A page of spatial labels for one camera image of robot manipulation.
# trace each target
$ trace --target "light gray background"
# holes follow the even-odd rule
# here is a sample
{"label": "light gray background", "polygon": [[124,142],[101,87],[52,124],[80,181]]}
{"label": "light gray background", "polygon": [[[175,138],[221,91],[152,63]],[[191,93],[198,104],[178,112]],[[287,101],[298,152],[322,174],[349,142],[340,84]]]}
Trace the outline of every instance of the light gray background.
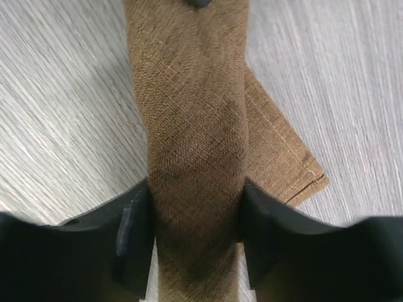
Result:
{"label": "light gray background", "polygon": [[[251,0],[247,61],[331,179],[302,211],[403,214],[402,43],[400,0]],[[0,0],[0,210],[58,223],[145,158],[120,0]]]}

